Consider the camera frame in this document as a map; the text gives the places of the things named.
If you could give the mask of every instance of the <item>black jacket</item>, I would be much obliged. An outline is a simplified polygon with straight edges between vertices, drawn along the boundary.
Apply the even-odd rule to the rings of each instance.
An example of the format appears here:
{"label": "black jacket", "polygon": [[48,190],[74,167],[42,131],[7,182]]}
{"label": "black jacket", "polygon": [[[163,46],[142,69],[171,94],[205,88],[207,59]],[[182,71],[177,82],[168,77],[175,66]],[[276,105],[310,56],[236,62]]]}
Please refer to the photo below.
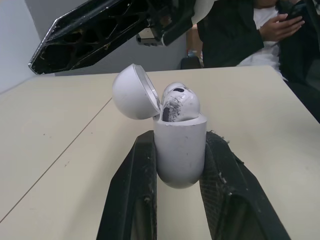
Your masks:
{"label": "black jacket", "polygon": [[[205,68],[234,67],[264,47],[254,22],[252,0],[218,0],[207,17],[198,24],[203,42]],[[293,5],[279,0],[280,14],[289,13]],[[319,54],[316,32],[308,12],[302,13],[306,23],[294,35],[282,40],[280,71],[291,82],[305,83],[312,60]]]}

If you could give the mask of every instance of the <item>white wall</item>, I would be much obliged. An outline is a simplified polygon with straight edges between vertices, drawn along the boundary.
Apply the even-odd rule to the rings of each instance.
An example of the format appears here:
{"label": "white wall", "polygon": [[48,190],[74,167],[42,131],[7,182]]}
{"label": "white wall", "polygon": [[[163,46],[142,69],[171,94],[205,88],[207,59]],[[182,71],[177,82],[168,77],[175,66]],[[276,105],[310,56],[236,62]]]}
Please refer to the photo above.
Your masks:
{"label": "white wall", "polygon": [[0,0],[0,93],[34,76],[28,62],[40,43],[24,0]]}

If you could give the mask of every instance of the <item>case lid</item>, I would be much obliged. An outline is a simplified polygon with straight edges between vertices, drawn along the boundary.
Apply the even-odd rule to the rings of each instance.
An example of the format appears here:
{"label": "case lid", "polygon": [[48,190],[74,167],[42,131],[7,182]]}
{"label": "case lid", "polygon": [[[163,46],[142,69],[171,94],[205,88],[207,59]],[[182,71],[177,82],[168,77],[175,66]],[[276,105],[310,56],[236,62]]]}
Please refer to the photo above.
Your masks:
{"label": "case lid", "polygon": [[143,120],[160,114],[160,100],[147,73],[132,64],[115,78],[112,99],[118,110],[131,119]]}

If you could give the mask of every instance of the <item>hand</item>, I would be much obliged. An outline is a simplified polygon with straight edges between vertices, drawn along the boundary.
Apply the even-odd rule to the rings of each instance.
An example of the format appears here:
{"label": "hand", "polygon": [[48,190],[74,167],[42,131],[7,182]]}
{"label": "hand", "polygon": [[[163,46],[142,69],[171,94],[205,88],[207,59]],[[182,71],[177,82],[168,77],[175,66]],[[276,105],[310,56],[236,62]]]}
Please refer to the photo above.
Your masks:
{"label": "hand", "polygon": [[297,32],[305,21],[301,21],[302,16],[286,21],[288,14],[280,14],[269,19],[260,29],[262,40],[279,42]]}

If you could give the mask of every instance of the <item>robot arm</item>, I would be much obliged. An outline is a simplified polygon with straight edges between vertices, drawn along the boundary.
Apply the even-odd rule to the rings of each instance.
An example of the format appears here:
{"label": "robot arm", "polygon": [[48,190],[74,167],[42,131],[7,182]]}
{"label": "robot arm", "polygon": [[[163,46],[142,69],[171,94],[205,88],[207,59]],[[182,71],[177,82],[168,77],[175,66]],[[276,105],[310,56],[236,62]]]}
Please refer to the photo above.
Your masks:
{"label": "robot arm", "polygon": [[94,65],[137,35],[167,46],[198,23],[216,0],[89,0],[57,18],[30,60],[36,74]]}

